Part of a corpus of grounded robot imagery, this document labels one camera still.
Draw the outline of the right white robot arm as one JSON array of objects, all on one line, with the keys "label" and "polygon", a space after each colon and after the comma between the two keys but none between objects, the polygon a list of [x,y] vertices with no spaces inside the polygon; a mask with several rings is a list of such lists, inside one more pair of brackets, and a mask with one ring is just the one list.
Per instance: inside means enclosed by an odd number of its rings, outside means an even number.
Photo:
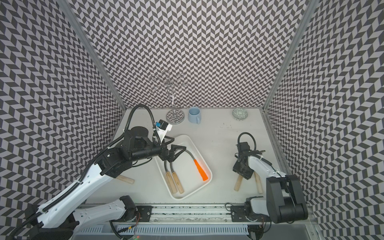
[{"label": "right white robot arm", "polygon": [[233,171],[244,180],[257,175],[258,198],[248,198],[250,215],[265,215],[275,223],[294,223],[309,216],[301,182],[296,175],[288,175],[274,168],[261,151],[252,150],[247,142],[237,144],[237,160]]}]

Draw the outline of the white rectangular storage tray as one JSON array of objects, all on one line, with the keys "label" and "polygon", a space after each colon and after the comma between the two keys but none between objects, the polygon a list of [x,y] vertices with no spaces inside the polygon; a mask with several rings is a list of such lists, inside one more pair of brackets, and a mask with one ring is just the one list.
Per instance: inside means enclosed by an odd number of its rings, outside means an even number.
[{"label": "white rectangular storage tray", "polygon": [[[163,179],[163,182],[166,185],[169,195],[173,200],[182,201],[192,196],[193,194],[197,193],[199,190],[203,189],[204,187],[206,187],[212,181],[213,173],[210,167],[208,166],[207,162],[205,161],[204,157],[202,156],[202,154],[197,149],[196,145],[194,144],[194,142],[189,136],[179,135],[175,138],[175,141],[173,142],[173,144],[187,147],[187,150],[189,150],[194,155],[194,157],[197,159],[198,163],[201,165],[201,167],[206,172],[209,178],[207,181],[203,181],[191,156],[187,152],[183,152],[173,162],[173,168],[177,173],[185,192],[183,194],[180,194],[177,189],[177,193],[172,194],[166,178],[164,161],[162,161],[159,157],[154,157],[155,163],[158,166],[161,177]],[[167,163],[167,165],[168,165],[169,171],[171,172],[170,164]]]}]

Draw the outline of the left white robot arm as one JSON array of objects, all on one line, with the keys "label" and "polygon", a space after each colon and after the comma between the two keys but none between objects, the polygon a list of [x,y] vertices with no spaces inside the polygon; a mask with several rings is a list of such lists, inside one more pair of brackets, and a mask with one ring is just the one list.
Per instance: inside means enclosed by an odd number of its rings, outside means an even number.
[{"label": "left white robot arm", "polygon": [[186,151],[185,146],[174,145],[175,139],[166,135],[168,127],[159,127],[155,123],[153,130],[154,138],[150,140],[149,131],[144,127],[125,129],[87,165],[78,180],[46,203],[28,207],[26,220],[7,239],[14,240],[26,225],[32,225],[29,236],[33,240],[69,240],[74,233],[99,223],[138,221],[139,212],[130,196],[87,210],[79,210],[78,206],[102,186],[134,167],[135,161],[159,157],[172,163]]}]

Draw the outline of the orange handle sickle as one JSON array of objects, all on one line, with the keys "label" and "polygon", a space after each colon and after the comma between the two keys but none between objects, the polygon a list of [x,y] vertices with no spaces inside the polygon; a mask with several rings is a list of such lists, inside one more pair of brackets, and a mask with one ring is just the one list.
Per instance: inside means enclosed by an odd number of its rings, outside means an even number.
[{"label": "orange handle sickle", "polygon": [[206,172],[203,170],[203,168],[201,167],[201,165],[198,163],[197,159],[194,157],[194,155],[189,151],[189,150],[186,150],[186,152],[191,156],[191,158],[193,159],[197,169],[198,169],[198,172],[200,174],[200,176],[202,177],[203,181],[207,181],[209,178],[206,174]]}]

